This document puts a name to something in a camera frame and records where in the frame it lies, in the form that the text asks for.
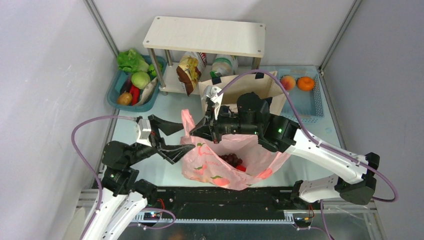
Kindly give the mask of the beige canvas tote bag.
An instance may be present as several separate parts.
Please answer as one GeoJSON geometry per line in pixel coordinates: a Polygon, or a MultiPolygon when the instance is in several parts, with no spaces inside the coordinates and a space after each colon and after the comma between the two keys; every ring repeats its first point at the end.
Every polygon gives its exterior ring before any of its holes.
{"type": "MultiPolygon", "coordinates": [[[[199,93],[203,94],[207,86],[224,89],[237,76],[223,76],[200,82],[198,83],[199,93]]],[[[287,98],[273,78],[263,73],[247,74],[232,84],[223,93],[222,106],[228,106],[232,112],[237,113],[237,99],[241,95],[250,92],[257,94],[260,99],[271,98],[270,113],[278,116],[281,114],[287,98]]]]}

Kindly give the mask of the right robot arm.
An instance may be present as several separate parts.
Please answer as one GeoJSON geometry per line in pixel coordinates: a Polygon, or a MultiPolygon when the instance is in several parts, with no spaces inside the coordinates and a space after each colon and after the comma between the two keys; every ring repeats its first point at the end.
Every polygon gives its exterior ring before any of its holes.
{"type": "Polygon", "coordinates": [[[367,205],[372,199],[379,155],[357,155],[339,147],[337,152],[331,151],[295,121],[270,113],[270,99],[261,99],[254,92],[238,97],[236,112],[228,106],[219,107],[210,97],[206,102],[205,116],[189,132],[191,136],[218,144],[224,135],[256,135],[258,144],[272,153],[299,156],[333,173],[317,180],[298,180],[292,197],[308,203],[342,198],[356,205],[367,205]]]}

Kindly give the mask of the red apple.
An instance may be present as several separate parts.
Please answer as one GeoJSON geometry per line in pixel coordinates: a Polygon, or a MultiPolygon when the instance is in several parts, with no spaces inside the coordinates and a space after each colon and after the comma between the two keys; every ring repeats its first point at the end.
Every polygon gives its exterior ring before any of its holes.
{"type": "Polygon", "coordinates": [[[235,167],[238,171],[241,171],[241,172],[246,172],[246,170],[247,170],[247,168],[245,167],[245,166],[243,166],[243,165],[241,165],[241,164],[239,164],[239,165],[237,165],[236,167],[235,167]]]}

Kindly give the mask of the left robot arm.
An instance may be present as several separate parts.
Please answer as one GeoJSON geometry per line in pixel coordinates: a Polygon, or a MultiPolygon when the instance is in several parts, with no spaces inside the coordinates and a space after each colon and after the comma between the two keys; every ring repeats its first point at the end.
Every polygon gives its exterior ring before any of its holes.
{"type": "Polygon", "coordinates": [[[181,131],[181,123],[163,120],[155,115],[147,118],[122,116],[135,123],[136,141],[126,144],[111,141],[104,146],[101,163],[105,166],[103,176],[95,172],[98,194],[84,223],[80,239],[116,240],[122,232],[133,226],[133,219],[142,211],[162,212],[148,207],[157,196],[157,187],[138,180],[139,171],[132,166],[154,155],[161,156],[170,164],[177,163],[194,149],[193,144],[167,145],[160,133],[169,136],[181,131]]]}

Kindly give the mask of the dark red grape bunch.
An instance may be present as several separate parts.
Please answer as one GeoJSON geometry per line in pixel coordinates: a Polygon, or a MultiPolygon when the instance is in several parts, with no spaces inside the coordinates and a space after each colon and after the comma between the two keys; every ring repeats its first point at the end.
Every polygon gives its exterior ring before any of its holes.
{"type": "Polygon", "coordinates": [[[219,157],[234,168],[241,166],[243,163],[243,160],[239,158],[235,153],[224,154],[220,155],[219,157]]]}

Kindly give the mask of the pink plastic grocery bag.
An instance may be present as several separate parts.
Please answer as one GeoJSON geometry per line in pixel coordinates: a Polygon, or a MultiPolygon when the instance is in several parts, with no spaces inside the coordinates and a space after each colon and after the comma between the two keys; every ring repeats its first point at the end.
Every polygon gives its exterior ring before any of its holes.
{"type": "Polygon", "coordinates": [[[185,135],[180,142],[195,146],[182,158],[182,175],[190,180],[241,191],[271,177],[291,156],[266,150],[256,135],[224,135],[218,144],[191,136],[195,122],[188,109],[181,111],[181,120],[185,135]],[[229,154],[241,158],[246,170],[236,169],[221,158],[229,154]]]}

